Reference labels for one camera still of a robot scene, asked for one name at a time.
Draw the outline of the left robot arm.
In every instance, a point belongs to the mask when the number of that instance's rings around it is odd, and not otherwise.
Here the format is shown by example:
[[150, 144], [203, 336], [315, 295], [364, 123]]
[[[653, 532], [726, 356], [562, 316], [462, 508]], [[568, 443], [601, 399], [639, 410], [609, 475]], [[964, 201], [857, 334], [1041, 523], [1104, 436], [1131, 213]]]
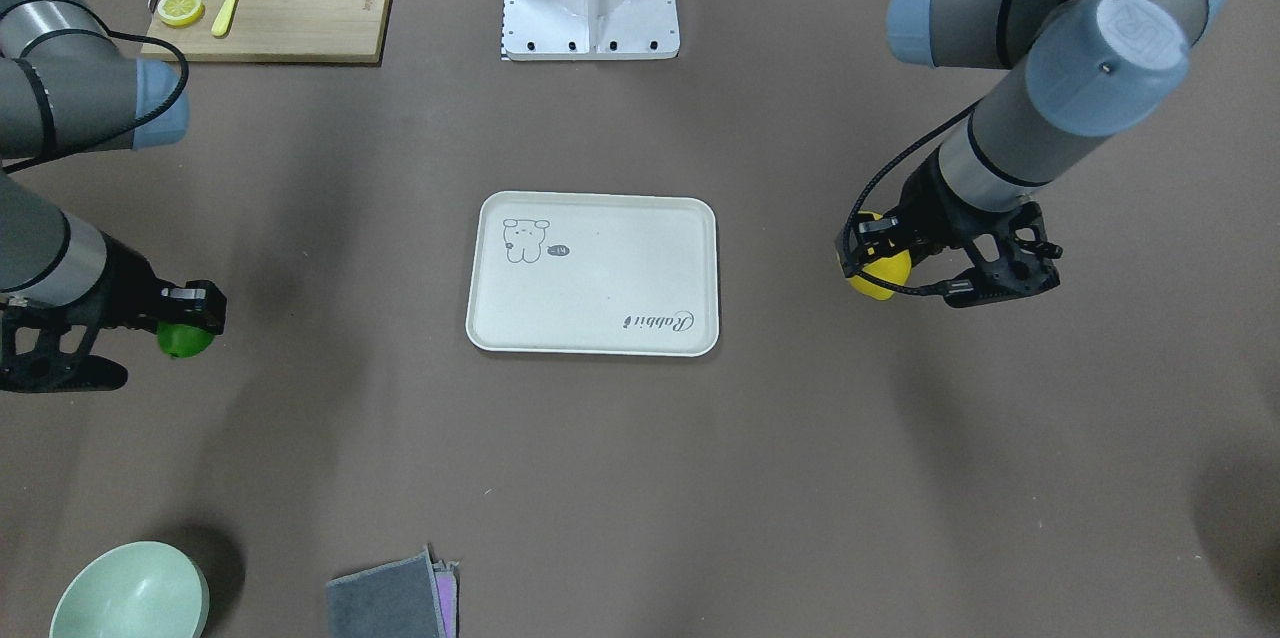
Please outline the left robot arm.
[[931, 154], [893, 208], [855, 201], [835, 241], [847, 283], [951, 307], [1057, 287], [1062, 250], [1036, 192], [1160, 106], [1225, 1], [890, 0], [900, 61], [1004, 78], [911, 145]]

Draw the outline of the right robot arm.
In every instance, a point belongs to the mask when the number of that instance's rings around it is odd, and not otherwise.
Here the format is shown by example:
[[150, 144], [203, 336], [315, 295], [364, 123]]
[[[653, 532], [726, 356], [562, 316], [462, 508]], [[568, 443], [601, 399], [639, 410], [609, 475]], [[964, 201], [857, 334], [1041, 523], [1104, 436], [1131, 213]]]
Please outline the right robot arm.
[[104, 329], [145, 331], [173, 357], [202, 352], [227, 324], [210, 281], [175, 284], [147, 259], [14, 179], [79, 152], [175, 143], [189, 67], [123, 56], [123, 33], [84, 0], [1, 4], [3, 389], [118, 389], [124, 366], [93, 354]]

